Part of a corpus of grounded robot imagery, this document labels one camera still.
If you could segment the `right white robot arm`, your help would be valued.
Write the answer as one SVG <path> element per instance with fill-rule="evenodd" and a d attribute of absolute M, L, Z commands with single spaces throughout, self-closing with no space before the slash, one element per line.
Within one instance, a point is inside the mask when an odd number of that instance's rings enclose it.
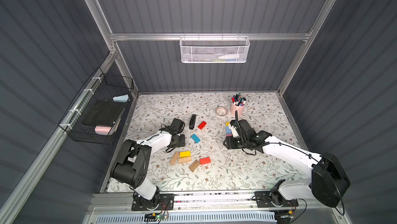
<path fill-rule="evenodd" d="M 279 180 L 270 190 L 268 199 L 276 207 L 298 199 L 316 199 L 335 208 L 351 182 L 339 160 L 333 154 L 324 155 L 290 145 L 266 131 L 256 132 L 246 120 L 232 120 L 227 129 L 231 135 L 223 145 L 228 150 L 241 149 L 248 155 L 257 152 L 279 158 L 307 175 L 298 181 Z"/>

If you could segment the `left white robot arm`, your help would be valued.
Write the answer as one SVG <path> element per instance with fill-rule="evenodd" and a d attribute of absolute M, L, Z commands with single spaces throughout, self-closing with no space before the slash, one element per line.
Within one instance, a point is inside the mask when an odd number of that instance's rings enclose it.
<path fill-rule="evenodd" d="M 134 200 L 140 206 L 153 210 L 159 206 L 160 190 L 149 179 L 147 172 L 151 155 L 161 149 L 166 153 L 186 145 L 182 134 L 185 122 L 174 118 L 169 126 L 142 140 L 125 140 L 110 169 L 110 177 L 125 183 L 134 191 Z"/>

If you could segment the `light blue block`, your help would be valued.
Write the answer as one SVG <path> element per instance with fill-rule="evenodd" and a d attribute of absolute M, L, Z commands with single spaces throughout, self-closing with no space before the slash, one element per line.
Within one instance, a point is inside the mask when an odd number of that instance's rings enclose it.
<path fill-rule="evenodd" d="M 231 134 L 231 133 L 232 133 L 232 132 L 231 132 L 231 129 L 230 129 L 228 126 L 226 127 L 226 133 L 227 133 L 227 134 Z"/>

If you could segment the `teal block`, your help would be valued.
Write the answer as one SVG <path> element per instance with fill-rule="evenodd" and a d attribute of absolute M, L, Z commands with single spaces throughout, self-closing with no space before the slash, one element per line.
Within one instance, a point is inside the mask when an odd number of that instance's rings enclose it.
<path fill-rule="evenodd" d="M 201 140 L 200 140 L 200 138 L 196 135 L 196 134 L 192 134 L 191 135 L 191 138 L 192 138 L 192 140 L 195 142 L 195 143 L 199 143 Z"/>

